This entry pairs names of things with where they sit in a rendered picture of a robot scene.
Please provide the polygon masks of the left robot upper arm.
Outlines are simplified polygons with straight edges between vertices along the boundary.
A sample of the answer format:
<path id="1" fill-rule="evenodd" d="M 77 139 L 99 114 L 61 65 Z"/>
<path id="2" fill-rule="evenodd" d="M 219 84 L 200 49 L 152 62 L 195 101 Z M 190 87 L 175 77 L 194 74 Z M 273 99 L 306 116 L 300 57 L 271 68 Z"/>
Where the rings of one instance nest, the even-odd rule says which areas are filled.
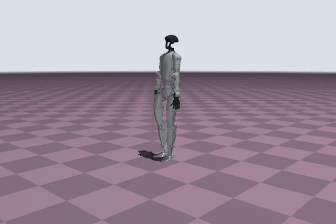
<path id="1" fill-rule="evenodd" d="M 174 73 L 171 74 L 172 79 L 175 78 L 175 74 L 178 73 L 180 75 L 180 62 L 181 62 L 181 55 L 178 54 L 172 54 L 172 60 L 174 62 Z"/>

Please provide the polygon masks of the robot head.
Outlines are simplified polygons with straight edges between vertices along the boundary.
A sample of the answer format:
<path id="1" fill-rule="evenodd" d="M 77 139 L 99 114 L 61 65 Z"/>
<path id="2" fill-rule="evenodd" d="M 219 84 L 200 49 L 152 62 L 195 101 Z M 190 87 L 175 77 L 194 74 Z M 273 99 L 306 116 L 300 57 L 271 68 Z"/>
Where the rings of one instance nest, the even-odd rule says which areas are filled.
<path id="1" fill-rule="evenodd" d="M 166 44 L 165 44 L 165 47 L 166 49 L 168 49 L 169 51 L 167 53 L 169 53 L 170 51 L 174 51 L 174 48 L 171 47 L 171 44 L 174 44 L 174 42 L 178 42 L 178 38 L 174 35 L 168 35 L 165 37 L 165 41 L 166 41 Z M 169 46 L 167 46 L 167 43 L 169 43 Z"/>

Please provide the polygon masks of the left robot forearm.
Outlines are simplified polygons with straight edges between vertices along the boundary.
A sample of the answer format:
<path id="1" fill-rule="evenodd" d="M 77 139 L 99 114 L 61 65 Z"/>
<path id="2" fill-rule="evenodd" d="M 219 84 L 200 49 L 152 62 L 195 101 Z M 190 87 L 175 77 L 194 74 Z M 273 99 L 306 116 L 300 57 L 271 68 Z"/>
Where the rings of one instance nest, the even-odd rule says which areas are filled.
<path id="1" fill-rule="evenodd" d="M 180 83 L 180 76 L 178 73 L 175 74 L 175 78 L 176 80 L 173 81 L 173 92 L 175 93 L 175 97 L 179 97 L 180 93 L 179 93 L 179 83 Z"/>

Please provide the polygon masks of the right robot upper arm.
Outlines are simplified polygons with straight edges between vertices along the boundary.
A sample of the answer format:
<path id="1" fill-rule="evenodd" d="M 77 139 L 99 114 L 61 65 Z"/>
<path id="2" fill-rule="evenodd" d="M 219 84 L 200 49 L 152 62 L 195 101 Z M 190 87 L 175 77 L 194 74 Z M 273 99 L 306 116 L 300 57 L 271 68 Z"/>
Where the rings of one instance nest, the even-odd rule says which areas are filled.
<path id="1" fill-rule="evenodd" d="M 158 72 L 156 73 L 156 76 L 157 76 L 158 78 L 161 78 L 161 58 L 162 58 L 162 55 L 160 55 L 160 65 L 159 65 L 159 69 L 160 69 L 160 71 L 158 71 Z"/>

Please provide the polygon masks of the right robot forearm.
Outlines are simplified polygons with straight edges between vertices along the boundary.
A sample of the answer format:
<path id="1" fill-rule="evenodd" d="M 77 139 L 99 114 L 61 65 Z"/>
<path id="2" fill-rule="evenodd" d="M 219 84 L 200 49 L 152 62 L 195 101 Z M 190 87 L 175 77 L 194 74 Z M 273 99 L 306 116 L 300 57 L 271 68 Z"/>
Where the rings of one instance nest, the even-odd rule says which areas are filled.
<path id="1" fill-rule="evenodd" d="M 158 77 L 156 76 L 155 90 L 157 90 L 158 93 L 160 93 L 161 82 L 162 82 L 161 78 L 158 78 Z"/>

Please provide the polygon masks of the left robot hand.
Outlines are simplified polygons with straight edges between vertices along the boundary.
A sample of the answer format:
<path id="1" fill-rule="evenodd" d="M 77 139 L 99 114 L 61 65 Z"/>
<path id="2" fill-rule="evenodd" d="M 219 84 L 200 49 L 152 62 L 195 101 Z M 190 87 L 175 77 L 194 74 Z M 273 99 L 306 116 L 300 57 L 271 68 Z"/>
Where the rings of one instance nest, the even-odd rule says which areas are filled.
<path id="1" fill-rule="evenodd" d="M 180 101 L 179 101 L 180 96 L 179 97 L 175 97 L 175 93 L 174 93 L 174 97 L 173 98 L 174 98 L 173 103 L 170 106 L 173 105 L 173 108 L 175 107 L 175 110 L 179 109 L 180 108 Z"/>

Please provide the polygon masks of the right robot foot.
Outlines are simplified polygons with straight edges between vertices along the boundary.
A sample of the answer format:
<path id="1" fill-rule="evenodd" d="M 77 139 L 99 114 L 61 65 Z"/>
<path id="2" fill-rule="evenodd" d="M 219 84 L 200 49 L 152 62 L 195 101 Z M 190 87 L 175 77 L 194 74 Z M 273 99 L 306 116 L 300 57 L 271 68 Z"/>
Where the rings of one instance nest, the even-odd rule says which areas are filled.
<path id="1" fill-rule="evenodd" d="M 153 155 L 153 157 L 165 157 L 166 155 L 166 153 L 161 152 L 159 154 Z"/>

